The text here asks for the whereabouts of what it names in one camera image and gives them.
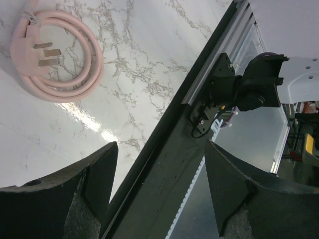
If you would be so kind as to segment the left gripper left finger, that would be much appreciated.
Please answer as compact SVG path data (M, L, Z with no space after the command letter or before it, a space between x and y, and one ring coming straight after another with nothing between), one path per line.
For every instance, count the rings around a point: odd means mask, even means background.
M118 145L52 174L0 190L3 239L98 239L106 226Z

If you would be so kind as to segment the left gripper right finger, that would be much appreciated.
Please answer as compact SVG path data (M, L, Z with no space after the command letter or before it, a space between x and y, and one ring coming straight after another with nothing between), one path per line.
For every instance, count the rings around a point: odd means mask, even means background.
M317 239L319 189L267 173L212 141L204 150L220 237Z

